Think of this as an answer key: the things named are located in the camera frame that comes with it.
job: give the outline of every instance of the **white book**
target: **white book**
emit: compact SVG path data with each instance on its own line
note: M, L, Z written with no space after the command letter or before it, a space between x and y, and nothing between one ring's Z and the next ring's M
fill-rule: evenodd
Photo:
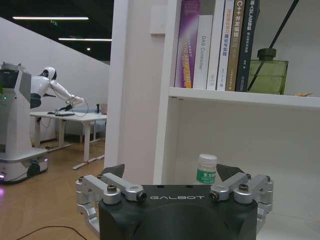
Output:
M206 89L216 90L225 0L215 0Z
M206 89L210 54L212 15L200 15L194 62L194 89Z
M220 59L218 68L218 77L216 89L218 91L226 90L227 70L229 60L229 49L231 39L232 20L234 15L235 0L225 0L223 26L220 46Z

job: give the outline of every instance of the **exit sign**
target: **exit sign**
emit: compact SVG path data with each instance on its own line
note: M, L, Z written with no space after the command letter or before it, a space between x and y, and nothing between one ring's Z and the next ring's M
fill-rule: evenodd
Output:
M50 20L50 23L58 27L58 23L56 20Z

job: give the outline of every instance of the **book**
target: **book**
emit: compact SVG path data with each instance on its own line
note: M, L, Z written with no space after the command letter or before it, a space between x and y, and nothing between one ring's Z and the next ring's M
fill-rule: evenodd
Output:
M207 88L212 20L212 15L199 16L192 86L194 89Z
M199 12L199 0L182 1L174 81L177 88L193 86Z
M240 42L238 71L236 74L235 90L246 92L249 80L250 61L256 22L259 13L259 0L246 0L243 27Z
M215 0L211 32L207 90L216 90L225 0Z
M242 33L244 10L246 0L235 0L233 10L233 23L231 30L230 51L228 68L226 73L226 91L236 90L236 77L238 69L238 59L240 50L240 39Z
M216 89L225 91L235 0L225 0Z

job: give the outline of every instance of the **black stick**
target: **black stick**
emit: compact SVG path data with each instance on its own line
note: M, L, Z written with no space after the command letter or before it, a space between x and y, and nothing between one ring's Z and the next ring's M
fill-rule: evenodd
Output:
M280 33L281 33L282 30L284 29L284 27L285 27L288 19L290 18L291 14L292 14L293 11L295 10L298 2L299 2L299 0L294 0L294 1L293 1L291 7L289 8L289 11L286 13L286 15L285 15L285 17L284 17L284 19L283 19L283 21L282 21L282 23L281 23L278 31L276 32L276 34L275 34L275 36L274 36L274 38L273 38L273 40L272 40L272 43L271 43L270 46L269 46L270 49L272 49L272 48L274 47L274 45L275 45L275 43L276 43L276 41L277 41ZM257 76L258 76L258 74L259 74L259 72L260 72L260 70L261 70L261 68L262 68L263 65L264 65L264 61L262 61L262 62L260 63L260 66L259 66L258 69L256 70L256 72L255 72L255 74L254 74L254 77L253 77L253 79L252 79L252 81L251 81L251 83L250 83L250 85L249 85L249 87L248 87L248 91L250 91L250 89L252 88L253 84L255 83L255 81L256 81L256 79L257 79Z

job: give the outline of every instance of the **fluorescent light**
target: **fluorescent light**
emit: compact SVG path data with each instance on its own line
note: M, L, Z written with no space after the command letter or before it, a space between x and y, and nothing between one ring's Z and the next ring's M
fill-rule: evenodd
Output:
M89 20L87 16L13 16L15 20Z
M59 37L60 41L91 41L91 42L111 42L108 38L63 38Z

